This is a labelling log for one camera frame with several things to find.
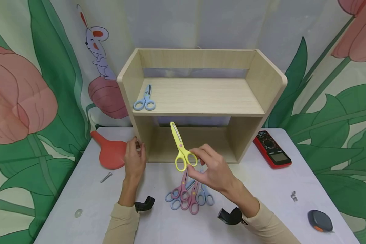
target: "yellow scissors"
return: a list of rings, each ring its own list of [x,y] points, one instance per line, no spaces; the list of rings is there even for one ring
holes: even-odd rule
[[[190,164],[191,166],[195,167],[198,164],[197,157],[195,156],[195,154],[191,153],[190,151],[187,151],[184,148],[182,138],[180,137],[179,131],[176,128],[175,123],[171,122],[170,124],[171,124],[171,131],[172,131],[172,134],[175,139],[176,147],[178,148],[178,151],[179,151],[178,156],[176,156],[176,159],[175,159],[176,169],[180,172],[183,172],[184,170],[187,169],[187,164]],[[188,161],[188,155],[194,156],[195,164],[191,164],[190,161]],[[178,159],[183,160],[183,165],[184,165],[183,169],[178,168]]]

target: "wooden shelf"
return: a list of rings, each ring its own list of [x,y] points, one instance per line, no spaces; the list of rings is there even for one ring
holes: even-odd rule
[[[231,78],[145,78],[138,99],[152,85],[152,111],[133,115],[152,116],[263,116],[265,113],[245,79]]]
[[[189,150],[207,143],[219,152],[227,163],[237,163],[227,140],[227,128],[188,128],[179,127],[184,147]],[[175,162],[178,149],[170,127],[154,128],[152,148],[148,154],[150,162]]]
[[[238,78],[144,77],[144,68],[246,69]],[[130,121],[149,162],[174,163],[169,127],[155,116],[228,116],[226,128],[179,127],[187,149],[209,144],[228,163],[239,163],[287,85],[286,76],[259,50],[136,48],[117,77]],[[153,111],[134,103],[152,85]]]

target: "person's left hand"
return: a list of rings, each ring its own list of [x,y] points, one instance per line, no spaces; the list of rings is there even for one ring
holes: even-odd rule
[[[141,152],[137,152],[137,137],[127,142],[125,154],[125,178],[130,181],[139,182],[144,174],[146,167],[146,149],[145,144],[141,144]]]

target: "black clip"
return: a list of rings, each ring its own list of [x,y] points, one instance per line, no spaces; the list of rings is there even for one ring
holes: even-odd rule
[[[225,211],[222,208],[220,210],[220,212],[218,213],[217,218],[222,220],[225,224],[229,224],[229,225],[238,224],[243,220],[243,218],[241,216],[241,211],[239,208],[234,208],[231,213],[228,213],[227,211]]]
[[[144,203],[135,202],[135,210],[136,211],[148,211],[153,207],[153,203],[155,203],[155,199],[151,196],[148,196]]]

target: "rabbit illustration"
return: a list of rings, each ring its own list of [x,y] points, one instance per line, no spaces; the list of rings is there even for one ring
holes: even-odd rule
[[[111,70],[111,68],[107,64],[106,60],[106,52],[101,41],[106,41],[108,39],[108,31],[105,28],[94,26],[91,29],[88,27],[88,24],[85,19],[85,15],[81,10],[80,5],[77,5],[77,10],[80,13],[81,20],[85,24],[87,30],[85,33],[86,36],[86,46],[88,50],[96,57],[96,60],[92,63],[96,65],[101,77],[104,77],[106,80],[115,80],[115,74]]]

